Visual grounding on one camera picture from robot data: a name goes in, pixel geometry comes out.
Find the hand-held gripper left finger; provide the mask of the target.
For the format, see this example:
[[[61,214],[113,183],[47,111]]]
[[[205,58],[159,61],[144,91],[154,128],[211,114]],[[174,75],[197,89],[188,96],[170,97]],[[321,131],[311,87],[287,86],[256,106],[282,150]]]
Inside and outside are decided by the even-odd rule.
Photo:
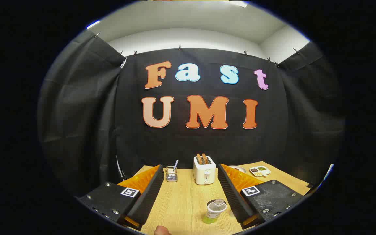
[[[152,211],[163,180],[160,164],[118,184],[105,182],[77,199],[113,223],[140,231]]]

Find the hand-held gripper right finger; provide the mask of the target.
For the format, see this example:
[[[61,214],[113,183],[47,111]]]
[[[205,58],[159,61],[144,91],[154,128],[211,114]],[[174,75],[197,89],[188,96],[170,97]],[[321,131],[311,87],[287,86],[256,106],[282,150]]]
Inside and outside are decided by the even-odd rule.
[[[304,197],[278,180],[262,182],[224,164],[218,164],[218,180],[242,229],[274,219]]]

